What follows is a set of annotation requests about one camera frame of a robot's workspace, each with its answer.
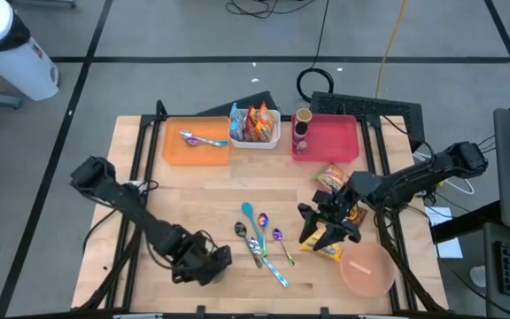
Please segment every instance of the wooden tabletop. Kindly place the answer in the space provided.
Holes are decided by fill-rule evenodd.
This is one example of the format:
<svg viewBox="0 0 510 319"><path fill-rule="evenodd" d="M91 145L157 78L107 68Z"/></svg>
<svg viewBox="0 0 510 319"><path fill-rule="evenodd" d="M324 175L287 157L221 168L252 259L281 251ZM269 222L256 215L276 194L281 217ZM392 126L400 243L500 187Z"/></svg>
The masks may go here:
<svg viewBox="0 0 510 319"><path fill-rule="evenodd" d="M392 120L402 129L405 128L402 118ZM117 179L122 183L128 179L131 169L139 121L137 116L120 116L113 132L108 160L116 167ZM388 294L376 299L360 297L345 285L339 263L317 253L299 250L298 236L304 220L297 205L313 204L311 199L317 184L312 178L326 163L293 161L290 156L290 123L282 124L282 139L276 149L232 148L229 165L222 167L169 166L162 158L165 131L161 124L152 173L152 179L160 187L150 193L149 211L159 219L181 224L190 232L208 231L217 245L231 247L233 264L217 284L204 287L194 282L173 284L170 271L157 266L145 245L141 245L132 311L193 313L198 305L204 305L208 313L317 314L320 307L329 307L332 314L390 313ZM353 171L367 170L360 132L358 128L360 156L351 164L338 164L349 175ZM375 133L372 129L370 132L377 172L381 172ZM385 120L382 121L382 132L391 172L412 165L407 136ZM145 160L142 162L142 173L144 165ZM240 208L245 201L253 205L255 214L267 213L269 228L282 230L283 243L296 265L289 265L278 243L269 241L267 246L269 260L290 282L290 288L283 288L269 269L257 269L244 241L234 233L233 226L237 221L249 225ZM419 199L414 199L411 206L424 210ZM368 210L369 214L359 228L362 241L378 242L373 213L371 209ZM97 206L93 223L108 212L109 209ZM426 217L414 210L405 210L400 219L411 270L435 301L447 307ZM88 242L73 296L73 307L88 299L111 268L120 220L120 215L116 214L97 229ZM345 241L342 245L347 248L354 244ZM121 304L125 281L124 272L120 276L116 305ZM406 308L399 273L397 283L400 306Z"/></svg>

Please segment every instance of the trash can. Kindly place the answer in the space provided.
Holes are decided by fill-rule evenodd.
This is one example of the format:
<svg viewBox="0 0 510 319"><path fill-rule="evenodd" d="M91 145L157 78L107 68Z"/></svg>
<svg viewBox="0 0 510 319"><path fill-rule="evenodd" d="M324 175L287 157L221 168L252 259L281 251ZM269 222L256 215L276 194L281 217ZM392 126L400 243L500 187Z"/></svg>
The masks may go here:
<svg viewBox="0 0 510 319"><path fill-rule="evenodd" d="M0 0L0 75L34 101L58 92L57 66L5 0Z"/></svg>

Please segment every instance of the pink tray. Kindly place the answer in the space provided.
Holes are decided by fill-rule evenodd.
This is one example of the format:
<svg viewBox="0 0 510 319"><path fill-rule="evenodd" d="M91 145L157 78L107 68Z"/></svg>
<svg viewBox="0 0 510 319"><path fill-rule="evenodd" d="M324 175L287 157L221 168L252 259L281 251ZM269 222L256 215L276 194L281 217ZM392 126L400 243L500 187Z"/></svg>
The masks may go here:
<svg viewBox="0 0 510 319"><path fill-rule="evenodd" d="M294 134L294 115L291 122ZM294 160L351 163L359 156L357 122L352 115L313 114L305 141L305 154L297 154L292 144Z"/></svg>

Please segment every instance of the colorful spoon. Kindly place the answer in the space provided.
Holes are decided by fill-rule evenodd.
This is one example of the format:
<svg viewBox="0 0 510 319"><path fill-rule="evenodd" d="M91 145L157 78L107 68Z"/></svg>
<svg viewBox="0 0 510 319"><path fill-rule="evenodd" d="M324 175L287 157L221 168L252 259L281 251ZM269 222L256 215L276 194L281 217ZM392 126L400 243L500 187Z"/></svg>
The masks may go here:
<svg viewBox="0 0 510 319"><path fill-rule="evenodd" d="M261 246L259 245L259 242L257 240L255 240L255 238L253 238L253 237L249 237L248 241L249 241L249 248L251 248L251 251L258 255L261 255ZM284 279L284 277L281 275L279 270L277 270L273 266L273 264L267 260L267 257L263 257L263 261L265 262L267 267L269 267L269 269L271 269L271 271L273 271L273 275L277 279L279 279L279 281L284 286L284 288L289 288L289 282L286 279Z"/></svg>
<svg viewBox="0 0 510 319"><path fill-rule="evenodd" d="M287 249L284 247L284 244L282 243L282 233L281 233L281 230L274 229L273 230L273 238L274 238L274 240L276 240L279 243L281 243L281 246L282 246L282 249L284 251L284 254L287 255L287 259L289 260L289 264L291 266L294 266L294 260L292 259L292 256L290 256L290 253L287 252Z"/></svg>
<svg viewBox="0 0 510 319"><path fill-rule="evenodd" d="M249 221L251 222L251 226L253 227L253 230L255 230L255 235L257 235L257 240L262 243L263 237L261 236L261 233L259 232L259 227L257 227L257 223L253 219L253 206L249 203L243 203L241 204L241 210L245 214L245 216L249 217Z"/></svg>
<svg viewBox="0 0 510 319"><path fill-rule="evenodd" d="M243 238L245 240L245 244L247 244L247 248L249 249L249 252L251 253L251 256L253 256L253 259L255 260L255 265L257 265L257 268L263 268L263 264L261 263L260 257L252 251L252 249L249 247L249 242L247 241L247 228L245 225L243 225L242 222L236 222L236 225L234 227L234 230L236 231L236 234Z"/></svg>
<svg viewBox="0 0 510 319"><path fill-rule="evenodd" d="M265 236L265 228L269 223L269 218L267 217L267 214L261 213L259 214L259 218L257 219L257 222L259 223L259 226L261 226L261 231L263 232L263 243L260 243L263 247L263 256L267 256L267 237Z"/></svg>

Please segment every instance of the food package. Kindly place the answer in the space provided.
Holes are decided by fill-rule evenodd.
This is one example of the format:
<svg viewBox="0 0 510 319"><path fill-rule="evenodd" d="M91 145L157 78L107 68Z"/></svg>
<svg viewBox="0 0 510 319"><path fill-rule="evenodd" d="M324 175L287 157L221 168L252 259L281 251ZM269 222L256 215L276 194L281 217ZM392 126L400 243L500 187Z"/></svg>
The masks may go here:
<svg viewBox="0 0 510 319"><path fill-rule="evenodd" d="M243 130L243 137L247 142L258 142L259 134L257 134L257 110L255 107L249 106L247 109L247 116L245 116L245 129Z"/></svg>
<svg viewBox="0 0 510 319"><path fill-rule="evenodd" d="M300 244L300 250L313 252L314 244L320 239L325 229L318 229L304 243ZM326 256L334 261L339 262L342 258L342 247L340 243L327 245L326 247L316 251L318 254Z"/></svg>
<svg viewBox="0 0 510 319"><path fill-rule="evenodd" d="M366 214L367 210L365 208L359 207L359 205L356 204L350 211L350 215L347 216L347 219L359 227L361 223L363 223Z"/></svg>
<svg viewBox="0 0 510 319"><path fill-rule="evenodd" d="M273 139L273 115L267 109L265 102L259 108L259 116L257 117L257 134L260 142L271 142Z"/></svg>
<svg viewBox="0 0 510 319"><path fill-rule="evenodd" d="M330 163L318 172L315 179L322 183L326 190L331 193L339 191L349 177L340 167Z"/></svg>
<svg viewBox="0 0 510 319"><path fill-rule="evenodd" d="M243 141L243 116L237 109L237 103L231 106L231 113L229 114L229 135L236 141Z"/></svg>

